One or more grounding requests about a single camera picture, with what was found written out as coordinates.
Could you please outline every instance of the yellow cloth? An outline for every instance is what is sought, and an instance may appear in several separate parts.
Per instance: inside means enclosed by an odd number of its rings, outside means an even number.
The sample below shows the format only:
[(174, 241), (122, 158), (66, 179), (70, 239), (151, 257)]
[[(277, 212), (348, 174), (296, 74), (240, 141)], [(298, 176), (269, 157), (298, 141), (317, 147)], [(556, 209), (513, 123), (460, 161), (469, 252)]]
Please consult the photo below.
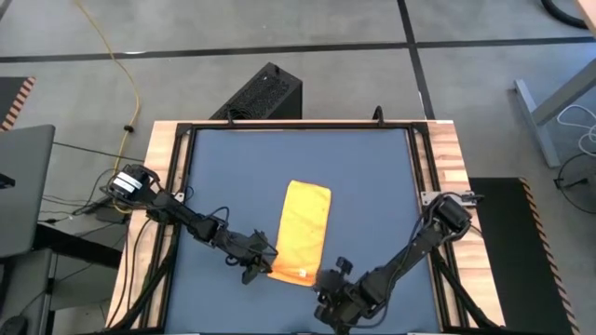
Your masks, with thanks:
[(315, 284), (331, 201), (328, 188), (290, 182), (279, 223), (279, 254), (270, 277), (302, 286)]

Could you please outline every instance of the black metal frame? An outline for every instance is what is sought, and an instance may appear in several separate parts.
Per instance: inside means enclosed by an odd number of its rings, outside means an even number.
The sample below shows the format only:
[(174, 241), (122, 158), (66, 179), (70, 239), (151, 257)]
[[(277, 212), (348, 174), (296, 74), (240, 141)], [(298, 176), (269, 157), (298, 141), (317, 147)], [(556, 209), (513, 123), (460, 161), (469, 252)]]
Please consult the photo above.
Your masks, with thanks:
[[(176, 175), (176, 167), (178, 166), (178, 161), (180, 158), (180, 149), (182, 145), (182, 138), (183, 135), (188, 134), (188, 147), (186, 149), (186, 157), (183, 165), (183, 177), (181, 188), (178, 192), (184, 192), (187, 188), (188, 183), (188, 175), (189, 170), (192, 165), (192, 158), (194, 151), (194, 146), (196, 142), (196, 134), (200, 130), (211, 129), (211, 130), (267, 130), (267, 129), (294, 129), (294, 130), (313, 130), (313, 129), (326, 129), (326, 130), (345, 130), (345, 129), (404, 129), (406, 130), (408, 142), (410, 144), (410, 153), (412, 157), (413, 163), (413, 174), (414, 179), (416, 182), (416, 187), (419, 192), (425, 191), (425, 180), (424, 175), (422, 173), (422, 167), (420, 163), (420, 155), (418, 153), (418, 143), (416, 141), (416, 132), (422, 136), (423, 146), (427, 157), (427, 164), (428, 170), (430, 172), (430, 183), (432, 185), (432, 191), (440, 191), (439, 185), (439, 176), (437, 173), (437, 167), (435, 165), (434, 155), (432, 153), (432, 145), (430, 142), (430, 137), (428, 133), (428, 126), (426, 122), (387, 122), (384, 120), (383, 111), (375, 110), (373, 119), (376, 119), (377, 122), (371, 121), (362, 121), (362, 122), (355, 122), (355, 123), (341, 123), (341, 122), (284, 122), (283, 120), (279, 120), (279, 122), (275, 123), (261, 123), (261, 122), (233, 122), (229, 120), (227, 123), (205, 123), (205, 124), (178, 124), (176, 128), (176, 138), (174, 140), (174, 145), (172, 148), (171, 159), (169, 163), (169, 173), (168, 178), (166, 180), (166, 187), (165, 189), (169, 192), (173, 191), (173, 182)], [(154, 246), (154, 252), (152, 256), (151, 263), (149, 265), (149, 276), (151, 277), (159, 264), (159, 256), (162, 254), (163, 248), (163, 237), (165, 233), (166, 227), (160, 225), (157, 229), (156, 234), (156, 244)], [(175, 227), (174, 232), (171, 237), (170, 247), (173, 248), (174, 252), (174, 259), (177, 252), (177, 244), (180, 237), (180, 227)], [(446, 251), (446, 260), (448, 262), (449, 268), (454, 272), (455, 276), (459, 279), (457, 274), (457, 266), (455, 264), (454, 258), (454, 251), (453, 246), (451, 243), (445, 244), (445, 251)], [(164, 291), (161, 297), (161, 304), (159, 308), (159, 316), (157, 319), (157, 327), (155, 328), (148, 328), (147, 322), (149, 319), (149, 311), (151, 306), (152, 300), (149, 300), (147, 305), (145, 306), (144, 310), (141, 314), (141, 322), (139, 324), (140, 329), (146, 329), (147, 332), (154, 333), (156, 331), (163, 332), (166, 325), (166, 319), (168, 317), (168, 307), (169, 307), (169, 293), (171, 290), (171, 278), (174, 273), (175, 263), (169, 268), (166, 277), (164, 278)], [(437, 305), (439, 307), (439, 317), (441, 326), (443, 328), (450, 328), (452, 326), (451, 320), (449, 317), (449, 310), (447, 306), (446, 296), (445, 296), (445, 289), (442, 281), (441, 274), (435, 266), (432, 266), (432, 277), (434, 281), (434, 286), (436, 290), (436, 297), (437, 297)], [(462, 327), (468, 327), (467, 321), (467, 313), (459, 301), (457, 301), (457, 313), (459, 318), (459, 325)]]
[(102, 244), (87, 241), (76, 235), (66, 234), (58, 229), (37, 223), (32, 249), (50, 248), (57, 254), (76, 258), (113, 269), (120, 266), (122, 251)]

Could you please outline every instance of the yellow cable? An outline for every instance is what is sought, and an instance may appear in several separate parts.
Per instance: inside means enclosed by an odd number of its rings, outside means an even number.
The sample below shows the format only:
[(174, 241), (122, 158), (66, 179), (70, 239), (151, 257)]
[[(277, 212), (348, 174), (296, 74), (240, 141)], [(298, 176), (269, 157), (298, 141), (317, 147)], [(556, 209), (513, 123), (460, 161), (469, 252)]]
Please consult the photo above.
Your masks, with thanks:
[[(141, 97), (139, 96), (139, 90), (137, 89), (137, 85), (134, 83), (134, 79), (132, 79), (132, 75), (130, 75), (129, 70), (127, 70), (127, 68), (124, 67), (124, 65), (122, 65), (122, 63), (115, 58), (114, 52), (112, 51), (112, 48), (110, 47), (110, 44), (108, 43), (108, 41), (105, 39), (105, 36), (103, 35), (102, 30), (100, 29), (97, 22), (93, 18), (91, 18), (91, 16), (87, 12), (87, 10), (83, 7), (83, 4), (81, 4), (81, 1), (74, 0), (74, 3), (79, 7), (79, 9), (81, 9), (81, 11), (85, 15), (85, 17), (87, 18), (89, 23), (91, 23), (93, 28), (95, 28), (95, 31), (97, 32), (97, 34), (102, 38), (103, 44), (105, 45), (105, 48), (108, 50), (108, 53), (110, 54), (110, 58), (112, 58), (112, 60), (127, 75), (127, 78), (129, 79), (130, 84), (132, 85), (132, 89), (134, 90), (134, 97), (136, 100), (134, 114), (132, 115), (132, 118), (130, 118), (130, 121), (129, 121), (129, 126), (132, 127), (136, 123), (137, 117), (139, 116), (139, 112), (141, 111)], [(116, 172), (118, 171), (118, 167), (120, 166), (120, 156), (124, 153), (124, 146), (126, 144), (128, 136), (129, 136), (129, 132), (127, 130), (125, 130), (125, 131), (126, 132), (124, 133), (124, 136), (122, 137), (122, 141), (120, 142), (120, 149), (118, 150), (118, 158), (114, 162), (114, 174), (116, 174)], [(129, 214), (132, 212), (132, 210), (130, 210), (130, 209), (124, 210), (124, 209), (119, 208), (115, 202), (114, 202), (114, 208), (123, 214)]]

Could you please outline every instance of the gray desk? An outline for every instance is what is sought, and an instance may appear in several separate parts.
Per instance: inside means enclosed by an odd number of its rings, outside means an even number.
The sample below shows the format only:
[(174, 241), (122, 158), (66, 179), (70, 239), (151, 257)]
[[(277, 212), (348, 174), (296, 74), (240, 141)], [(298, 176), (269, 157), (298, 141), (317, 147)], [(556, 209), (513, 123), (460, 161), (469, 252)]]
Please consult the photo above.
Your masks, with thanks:
[(16, 181), (0, 190), (0, 258), (33, 246), (54, 131), (39, 126), (0, 132), (0, 172)]

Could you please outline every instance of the black mat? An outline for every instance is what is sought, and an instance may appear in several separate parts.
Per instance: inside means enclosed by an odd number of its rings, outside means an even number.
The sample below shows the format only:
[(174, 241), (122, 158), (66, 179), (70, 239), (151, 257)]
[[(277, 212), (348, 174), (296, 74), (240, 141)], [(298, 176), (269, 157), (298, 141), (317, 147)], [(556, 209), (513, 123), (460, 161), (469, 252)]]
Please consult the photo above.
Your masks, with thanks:
[(485, 195), (478, 216), (507, 327), (579, 334), (527, 183), (472, 178), (470, 185)]
[(19, 116), (34, 80), (32, 77), (0, 77), (0, 130), (14, 126), (13, 120)]

